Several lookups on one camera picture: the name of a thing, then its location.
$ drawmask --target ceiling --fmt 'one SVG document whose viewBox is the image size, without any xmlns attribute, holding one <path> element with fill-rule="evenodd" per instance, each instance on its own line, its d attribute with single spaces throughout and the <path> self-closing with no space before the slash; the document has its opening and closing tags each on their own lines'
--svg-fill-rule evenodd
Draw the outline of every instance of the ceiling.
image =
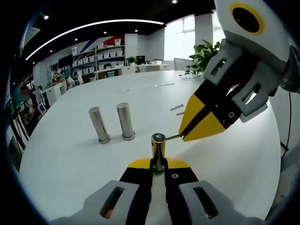
<svg viewBox="0 0 300 225">
<path fill-rule="evenodd" d="M 34 50 L 53 37 L 89 23 L 115 19 L 142 19 L 166 24 L 190 14 L 207 14 L 212 9 L 215 9 L 213 0 L 178 0 L 177 4 L 173 4 L 172 0 L 47 0 L 31 20 L 31 26 L 39 28 L 40 32 L 27 43 L 20 60 L 23 66 L 27 65 L 32 68 L 33 62 L 42 61 L 51 54 L 75 45 L 77 42 L 134 33 L 135 30 L 138 30 L 138 34 L 149 35 L 164 27 L 142 22 L 94 25 L 54 40 L 25 61 L 25 58 Z M 48 20 L 44 20 L 45 15 L 49 16 Z"/>
</svg>

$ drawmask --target curved light strip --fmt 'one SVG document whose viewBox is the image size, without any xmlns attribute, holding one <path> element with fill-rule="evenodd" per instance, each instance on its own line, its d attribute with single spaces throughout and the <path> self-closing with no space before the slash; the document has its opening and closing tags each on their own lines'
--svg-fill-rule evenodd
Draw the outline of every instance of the curved light strip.
<svg viewBox="0 0 300 225">
<path fill-rule="evenodd" d="M 93 23 L 89 23 L 89 24 L 86 24 L 86 25 L 83 25 L 83 26 L 80 26 L 80 27 L 76 27 L 74 29 L 71 29 L 71 30 L 68 30 L 62 34 L 59 34 L 58 36 L 52 38 L 51 40 L 47 41 L 46 43 L 42 44 L 39 48 L 37 48 L 36 50 L 34 50 L 27 58 L 26 58 L 26 61 L 31 57 L 33 56 L 35 53 L 37 53 L 38 50 L 40 50 L 41 48 L 45 47 L 47 44 L 49 44 L 50 42 L 54 41 L 55 39 L 58 39 L 60 38 L 61 36 L 64 36 L 68 33 L 71 33 L 72 31 L 75 31 L 75 30 L 79 30 L 81 28 L 85 28 L 85 27 L 89 27 L 89 26 L 93 26 L 93 25 L 98 25 L 98 24 L 103 24 L 103 23 L 115 23 L 115 22 L 142 22 L 142 23 L 154 23 L 154 24 L 159 24 L 159 25 L 164 25 L 163 22 L 156 22 L 156 21 L 151 21 L 151 20 L 132 20 L 132 19 L 129 19 L 129 20 L 107 20 L 107 21 L 100 21 L 100 22 L 93 22 Z"/>
</svg>

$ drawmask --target white table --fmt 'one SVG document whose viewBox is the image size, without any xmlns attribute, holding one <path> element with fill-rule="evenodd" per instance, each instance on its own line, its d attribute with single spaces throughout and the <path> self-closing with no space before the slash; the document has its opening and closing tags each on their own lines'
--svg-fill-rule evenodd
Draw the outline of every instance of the white table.
<svg viewBox="0 0 300 225">
<path fill-rule="evenodd" d="M 183 80 L 182 72 L 147 72 L 103 79 L 70 89 L 42 118 L 23 155 L 20 177 L 26 193 L 47 220 L 71 216 L 84 200 L 127 165 L 151 157 L 150 137 L 177 134 L 184 108 L 202 78 Z M 128 102 L 136 138 L 125 142 L 116 105 Z M 98 137 L 88 110 L 99 106 L 111 141 Z M 234 201 L 246 216 L 264 219 L 279 179 L 279 134 L 271 105 L 247 123 L 238 120 L 224 133 L 193 142 L 168 141 L 166 155 L 190 163 L 199 180 L 207 180 Z M 171 224 L 164 176 L 153 179 L 146 224 Z"/>
</svg>

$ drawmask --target potted plant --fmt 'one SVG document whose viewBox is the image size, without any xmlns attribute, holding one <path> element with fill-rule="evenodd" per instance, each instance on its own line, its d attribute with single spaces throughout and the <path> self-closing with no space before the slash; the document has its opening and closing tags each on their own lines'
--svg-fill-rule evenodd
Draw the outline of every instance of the potted plant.
<svg viewBox="0 0 300 225">
<path fill-rule="evenodd" d="M 189 56 L 193 59 L 193 65 L 187 66 L 187 70 L 185 74 L 199 74 L 203 73 L 210 62 L 211 58 L 214 57 L 219 49 L 220 49 L 220 42 L 217 42 L 215 46 L 206 40 L 202 40 L 204 45 L 195 45 L 194 50 L 195 54 Z"/>
<path fill-rule="evenodd" d="M 128 64 L 131 65 L 131 66 L 134 66 L 136 64 L 136 62 L 137 62 L 137 59 L 134 56 L 130 56 L 126 60 L 127 60 Z"/>
</svg>

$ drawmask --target stainless steel rod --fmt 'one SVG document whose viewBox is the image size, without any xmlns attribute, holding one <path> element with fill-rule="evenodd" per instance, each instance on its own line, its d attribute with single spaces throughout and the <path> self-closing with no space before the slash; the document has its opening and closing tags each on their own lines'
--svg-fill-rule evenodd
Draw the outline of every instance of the stainless steel rod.
<svg viewBox="0 0 300 225">
<path fill-rule="evenodd" d="M 165 170 L 165 136 L 154 134 L 151 137 L 153 171 L 155 174 L 162 174 Z"/>
<path fill-rule="evenodd" d="M 135 137 L 135 132 L 131 124 L 129 104 L 126 102 L 118 104 L 117 111 L 122 128 L 122 138 L 125 141 L 131 141 Z"/>
<path fill-rule="evenodd" d="M 105 128 L 99 107 L 91 108 L 89 110 L 89 114 L 98 135 L 99 142 L 101 144 L 109 143 L 111 137 L 109 136 Z"/>
</svg>

